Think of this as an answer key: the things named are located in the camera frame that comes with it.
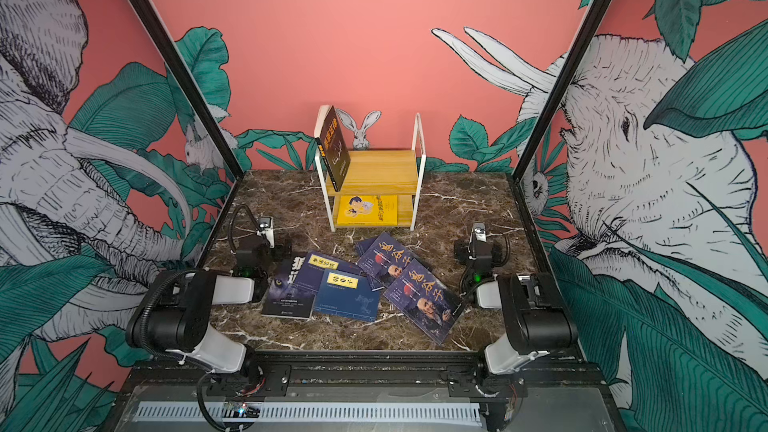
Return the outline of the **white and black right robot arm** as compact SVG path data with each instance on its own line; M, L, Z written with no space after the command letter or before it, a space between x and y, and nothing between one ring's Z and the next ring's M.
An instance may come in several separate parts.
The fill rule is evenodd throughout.
M455 241L453 253L465 267L460 279L462 299L502 314L504 333L483 351L488 373L514 374L541 357L577 344L577 326L552 275L497 274L495 270L511 257L511 247L500 249L480 227L469 240Z

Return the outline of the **purple book with old man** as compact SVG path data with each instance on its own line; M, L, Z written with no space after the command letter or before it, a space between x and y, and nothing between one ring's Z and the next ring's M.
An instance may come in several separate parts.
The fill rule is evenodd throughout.
M383 296L432 341L442 345L466 304L432 272L411 261Z

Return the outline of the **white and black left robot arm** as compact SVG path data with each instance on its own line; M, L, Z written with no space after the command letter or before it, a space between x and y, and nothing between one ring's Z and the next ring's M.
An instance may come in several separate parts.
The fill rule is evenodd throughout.
M262 235L252 235L240 241L230 272L197 268L159 273L129 320L127 344L214 374L259 381L263 371L253 349L215 329L211 309L261 302L270 274L291 255L289 238L272 244Z

